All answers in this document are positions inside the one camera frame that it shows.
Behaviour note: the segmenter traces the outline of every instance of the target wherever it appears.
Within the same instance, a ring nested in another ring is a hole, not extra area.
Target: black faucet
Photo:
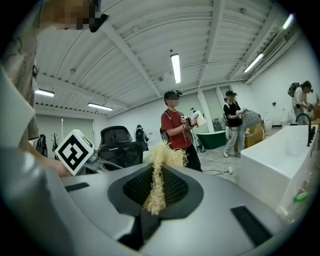
[[[314,136],[315,136],[315,132],[316,132],[316,128],[313,127],[312,130],[311,130],[311,119],[310,117],[305,114],[305,113],[301,113],[299,114],[297,117],[296,117],[296,120],[295,122],[298,122],[298,119],[301,117],[301,116],[306,116],[309,120],[309,129],[308,129],[308,144],[306,145],[307,147],[310,147],[310,143],[312,142],[312,140],[314,139]]]

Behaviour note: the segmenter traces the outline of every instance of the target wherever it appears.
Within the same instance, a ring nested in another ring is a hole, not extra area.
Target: gray pants
[[[235,146],[238,138],[238,153],[245,149],[245,128],[243,124],[237,127],[231,127],[231,139],[229,139],[224,148],[224,152],[229,153]]]
[[[302,108],[297,108],[297,107],[294,107],[293,111],[295,114],[295,118],[297,118],[301,113],[304,113],[304,110]],[[298,126],[307,125],[308,124],[307,118],[305,116],[299,117],[297,124]]]

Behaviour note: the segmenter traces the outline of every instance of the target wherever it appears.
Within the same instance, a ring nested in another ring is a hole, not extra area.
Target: ceiling
[[[288,16],[270,0],[102,0],[101,10],[109,19],[96,33],[52,28],[39,36],[38,86],[55,95],[37,95],[36,108],[110,117],[166,91],[247,80],[244,69]]]

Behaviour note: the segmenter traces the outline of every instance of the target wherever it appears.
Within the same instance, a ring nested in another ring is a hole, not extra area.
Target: ceiling light
[[[49,96],[49,97],[55,96],[55,93],[53,91],[44,90],[44,89],[36,90],[35,93],[36,94],[45,95],[45,96]]]
[[[176,53],[171,55],[170,57],[171,57],[172,66],[173,66],[175,83],[179,84],[181,83],[179,54]]]
[[[286,19],[285,23],[283,24],[282,28],[285,30],[290,25],[293,19],[294,15],[290,14],[289,17]]]
[[[97,104],[93,104],[93,103],[89,103],[88,106],[89,106],[89,107],[96,108],[96,109],[102,109],[102,110],[108,110],[108,111],[114,110],[114,109],[111,108],[111,107],[102,106],[102,105],[97,105]]]
[[[255,58],[255,60],[244,70],[244,73],[247,73],[254,65],[257,64],[257,62],[263,57],[264,55],[261,53],[258,55],[258,57]]]

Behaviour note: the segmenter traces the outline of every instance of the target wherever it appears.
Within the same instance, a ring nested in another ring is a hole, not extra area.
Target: person
[[[140,124],[136,126],[136,129],[134,130],[134,138],[136,142],[143,142],[142,147],[143,151],[149,151],[147,142],[149,141],[149,138],[147,137],[144,129]]]
[[[202,172],[201,163],[194,145],[187,132],[193,127],[183,123],[183,114],[176,111],[179,104],[179,96],[175,91],[167,91],[164,94],[164,102],[167,105],[167,112],[161,116],[161,129],[169,136],[169,145],[173,150],[184,150],[187,155],[186,167]]]
[[[230,139],[227,141],[223,150],[225,158],[229,157],[229,153],[235,146],[238,139],[238,153],[237,157],[241,157],[241,151],[245,148],[245,128],[242,124],[242,120],[236,115],[237,111],[240,111],[238,103],[235,101],[236,94],[232,90],[228,90],[225,93],[226,103],[224,104],[223,111],[226,116],[226,129],[230,130]]]
[[[35,70],[38,72],[37,67],[34,67],[37,35],[49,27],[59,30],[92,28],[100,6],[101,0],[41,0],[21,22],[1,58],[1,64],[9,79],[32,107],[35,106],[33,78]],[[29,144],[28,140],[38,137],[34,116],[21,138],[19,149],[31,153],[40,164],[53,167],[60,177],[70,176],[71,173],[62,162],[41,155]]]
[[[312,90],[311,83],[309,81],[305,81],[299,87],[297,87],[294,91],[294,95],[292,98],[292,107],[297,118],[300,114],[304,113],[304,110],[311,112],[311,107],[309,107],[309,103],[307,101],[307,94],[309,94]],[[307,124],[305,116],[302,116],[297,121],[298,126],[303,126]]]

